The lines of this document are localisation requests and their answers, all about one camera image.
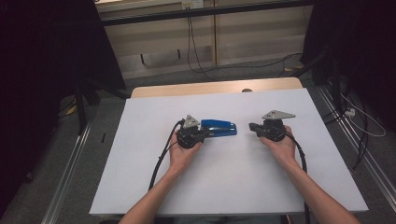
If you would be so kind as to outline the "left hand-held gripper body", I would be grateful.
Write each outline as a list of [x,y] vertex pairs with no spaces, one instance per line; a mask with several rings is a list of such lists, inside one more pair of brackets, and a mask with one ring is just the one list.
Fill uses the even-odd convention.
[[200,122],[193,116],[188,115],[182,120],[180,129],[177,132],[178,144],[183,148],[192,148],[198,142],[203,142],[201,134],[203,130],[199,129]]

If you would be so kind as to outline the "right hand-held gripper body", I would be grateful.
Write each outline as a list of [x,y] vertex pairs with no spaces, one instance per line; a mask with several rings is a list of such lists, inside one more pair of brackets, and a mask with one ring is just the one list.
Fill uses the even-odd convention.
[[283,119],[295,118],[294,114],[272,110],[262,116],[263,123],[259,126],[259,137],[265,137],[271,141],[279,142],[285,137],[286,128]]

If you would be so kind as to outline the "blue stapler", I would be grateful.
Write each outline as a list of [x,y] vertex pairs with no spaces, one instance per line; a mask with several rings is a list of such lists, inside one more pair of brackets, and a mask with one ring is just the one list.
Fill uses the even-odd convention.
[[208,131],[210,137],[237,135],[236,125],[226,120],[202,119],[201,128]]

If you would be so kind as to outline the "person's left hand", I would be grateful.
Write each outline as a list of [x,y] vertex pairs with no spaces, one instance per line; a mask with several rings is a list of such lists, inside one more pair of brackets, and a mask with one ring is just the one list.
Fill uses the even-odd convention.
[[190,165],[194,155],[199,151],[202,143],[197,143],[192,148],[183,148],[178,144],[177,137],[172,136],[170,151],[169,171],[172,174],[180,175]]

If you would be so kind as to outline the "person's right hand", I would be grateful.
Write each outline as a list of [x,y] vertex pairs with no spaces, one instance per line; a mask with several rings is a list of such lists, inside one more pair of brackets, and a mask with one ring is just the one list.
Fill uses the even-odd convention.
[[295,144],[288,137],[279,142],[274,142],[266,137],[260,138],[261,142],[267,146],[275,160],[282,166],[295,164]]

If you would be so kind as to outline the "wooden table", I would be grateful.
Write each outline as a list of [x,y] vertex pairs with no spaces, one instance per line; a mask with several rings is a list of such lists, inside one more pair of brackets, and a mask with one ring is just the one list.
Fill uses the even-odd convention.
[[303,85],[297,77],[277,77],[138,87],[134,88],[131,97],[142,98],[211,93],[233,93],[242,92],[242,89],[252,89],[253,91],[277,91],[301,89],[302,87]]

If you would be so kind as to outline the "white board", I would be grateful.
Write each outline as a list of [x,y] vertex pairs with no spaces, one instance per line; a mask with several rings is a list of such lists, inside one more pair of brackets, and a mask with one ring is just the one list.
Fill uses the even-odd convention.
[[272,110],[300,144],[308,174],[346,209],[367,208],[347,166],[305,89],[127,100],[91,214],[126,213],[169,165],[162,154],[174,125],[188,115],[222,119],[237,135],[208,138],[163,202],[161,216],[300,213],[304,201],[248,124]]

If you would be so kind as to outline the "black stand leg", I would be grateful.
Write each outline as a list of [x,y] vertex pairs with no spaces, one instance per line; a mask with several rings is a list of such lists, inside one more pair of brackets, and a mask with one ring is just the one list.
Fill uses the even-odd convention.
[[316,67],[317,65],[322,63],[325,60],[325,58],[327,57],[327,55],[328,55],[328,53],[326,51],[322,51],[316,58],[314,58],[312,61],[307,63],[302,69],[294,72],[292,74],[292,76],[293,77],[302,76],[303,74],[305,74],[309,70],[313,69],[314,67]]

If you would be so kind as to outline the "beige shelf unit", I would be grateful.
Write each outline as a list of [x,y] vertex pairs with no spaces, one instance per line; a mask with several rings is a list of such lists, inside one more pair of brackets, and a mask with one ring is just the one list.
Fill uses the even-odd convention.
[[[182,0],[96,0],[101,19],[181,10]],[[274,0],[203,0],[204,8]],[[303,50],[311,6],[107,26],[125,79],[276,59]]]

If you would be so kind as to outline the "person's legs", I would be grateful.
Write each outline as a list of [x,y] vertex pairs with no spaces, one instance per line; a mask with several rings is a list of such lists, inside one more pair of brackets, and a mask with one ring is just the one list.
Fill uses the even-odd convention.
[[290,215],[258,217],[156,217],[150,224],[296,224]]

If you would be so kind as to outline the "black stand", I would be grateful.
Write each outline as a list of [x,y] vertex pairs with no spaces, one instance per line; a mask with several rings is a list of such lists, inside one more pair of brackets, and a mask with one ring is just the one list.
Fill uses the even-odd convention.
[[123,93],[114,88],[110,88],[109,86],[100,83],[99,81],[96,81],[94,79],[83,78],[78,80],[75,91],[75,98],[78,112],[79,135],[82,135],[82,133],[88,126],[84,103],[87,103],[88,105],[99,105],[101,102],[101,98],[99,97],[97,90],[105,91],[123,100],[130,98],[130,95],[128,95],[127,93]]

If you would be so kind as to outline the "black curtain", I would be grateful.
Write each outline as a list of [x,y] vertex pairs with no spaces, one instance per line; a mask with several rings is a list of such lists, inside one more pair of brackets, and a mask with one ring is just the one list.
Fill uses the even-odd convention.
[[47,146],[62,99],[124,87],[95,0],[0,0],[0,217]]
[[330,58],[314,73],[324,81],[339,72],[396,132],[396,0],[323,0],[313,6],[301,62]]

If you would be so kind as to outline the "black horizontal bar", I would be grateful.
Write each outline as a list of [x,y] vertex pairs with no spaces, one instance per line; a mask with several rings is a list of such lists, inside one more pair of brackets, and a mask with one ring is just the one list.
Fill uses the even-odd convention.
[[101,23],[104,26],[113,26],[113,25],[140,23],[140,22],[149,22],[149,21],[166,21],[166,20],[194,18],[194,17],[203,17],[203,16],[230,14],[230,13],[258,11],[258,10],[313,6],[316,2],[317,0],[274,0],[270,2],[254,3],[254,4],[185,9],[185,10],[160,12],[160,13],[136,15],[136,16],[110,17],[109,19],[102,19]]

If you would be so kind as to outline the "metal floor rail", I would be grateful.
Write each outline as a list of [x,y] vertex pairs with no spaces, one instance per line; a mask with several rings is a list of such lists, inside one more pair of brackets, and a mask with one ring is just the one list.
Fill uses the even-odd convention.
[[64,168],[61,180],[50,200],[49,206],[41,221],[41,224],[56,224],[58,216],[60,215],[62,207],[64,205],[67,191],[70,188],[71,181],[76,171],[81,152],[85,147],[87,139],[89,137],[91,126],[92,123],[89,121],[78,135],[70,158],[68,159],[68,162]]
[[332,87],[317,86],[312,97],[372,216],[396,218],[396,134],[383,127],[355,93],[341,96],[335,108]]

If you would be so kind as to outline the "white wall socket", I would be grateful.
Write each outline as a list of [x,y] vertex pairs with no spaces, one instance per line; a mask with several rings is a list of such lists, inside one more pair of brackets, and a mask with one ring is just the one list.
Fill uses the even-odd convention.
[[182,0],[181,5],[182,5],[183,9],[203,8],[204,1],[203,0]]

